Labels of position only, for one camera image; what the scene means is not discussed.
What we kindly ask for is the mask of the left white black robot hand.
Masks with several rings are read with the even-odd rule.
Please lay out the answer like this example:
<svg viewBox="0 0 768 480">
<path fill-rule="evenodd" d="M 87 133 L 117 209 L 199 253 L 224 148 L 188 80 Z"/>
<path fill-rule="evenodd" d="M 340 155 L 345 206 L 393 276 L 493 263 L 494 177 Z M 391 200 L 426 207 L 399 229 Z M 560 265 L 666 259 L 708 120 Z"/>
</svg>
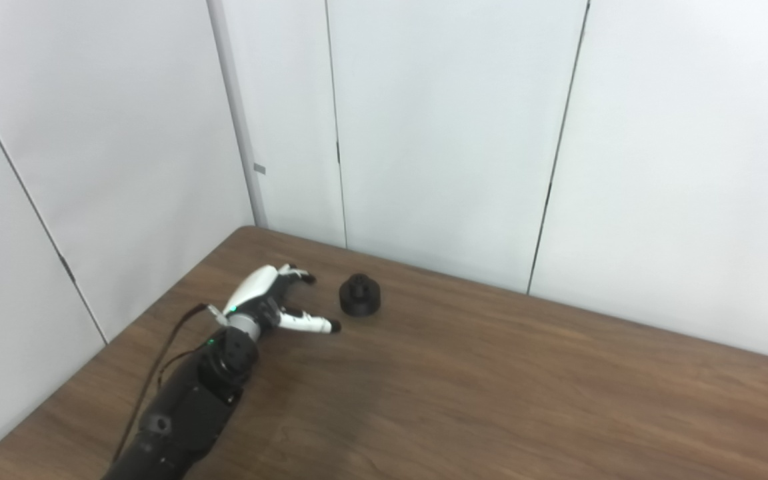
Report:
<svg viewBox="0 0 768 480">
<path fill-rule="evenodd" d="M 316 282 L 314 275 L 295 265 L 280 268 L 263 265 L 241 282 L 221 311 L 214 306 L 209 310 L 219 325 L 242 331 L 253 341 L 258 341 L 263 332 L 274 329 L 338 334 L 341 323 L 337 320 L 311 315 L 285 304 L 290 287 Z"/>
</svg>

